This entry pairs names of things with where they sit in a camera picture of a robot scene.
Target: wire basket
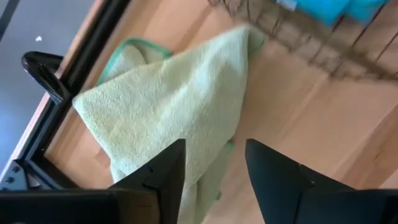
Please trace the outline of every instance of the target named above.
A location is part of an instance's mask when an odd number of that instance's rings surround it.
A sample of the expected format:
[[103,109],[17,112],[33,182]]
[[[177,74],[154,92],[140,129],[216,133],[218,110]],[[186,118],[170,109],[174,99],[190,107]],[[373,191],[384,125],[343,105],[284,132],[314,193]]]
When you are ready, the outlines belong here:
[[333,27],[272,0],[209,2],[224,5],[331,77],[398,80],[398,0],[382,6],[368,24],[342,16]]

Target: light green towel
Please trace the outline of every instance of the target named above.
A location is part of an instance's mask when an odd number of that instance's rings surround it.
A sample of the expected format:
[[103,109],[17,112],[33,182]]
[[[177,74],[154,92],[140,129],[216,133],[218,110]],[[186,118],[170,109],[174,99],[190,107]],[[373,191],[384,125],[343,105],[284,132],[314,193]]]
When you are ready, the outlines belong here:
[[200,223],[218,195],[238,125],[248,54],[263,34],[242,26],[184,53],[129,39],[96,87],[73,105],[111,159],[115,182],[179,138],[187,140],[179,223]]

